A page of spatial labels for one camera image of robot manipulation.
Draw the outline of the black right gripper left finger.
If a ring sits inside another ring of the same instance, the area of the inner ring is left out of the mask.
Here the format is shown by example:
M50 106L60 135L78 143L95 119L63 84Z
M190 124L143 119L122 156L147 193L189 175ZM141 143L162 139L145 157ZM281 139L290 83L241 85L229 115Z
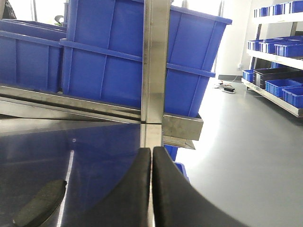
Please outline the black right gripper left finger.
M118 185L80 220L79 227L146 227L150 193L151 150L140 148Z

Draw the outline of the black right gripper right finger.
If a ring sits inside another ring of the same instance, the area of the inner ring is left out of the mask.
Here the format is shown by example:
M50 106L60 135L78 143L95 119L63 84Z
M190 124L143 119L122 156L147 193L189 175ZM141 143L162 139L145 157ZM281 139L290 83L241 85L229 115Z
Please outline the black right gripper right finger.
M152 195L158 227L243 227L202 196L184 177L164 147L154 147Z

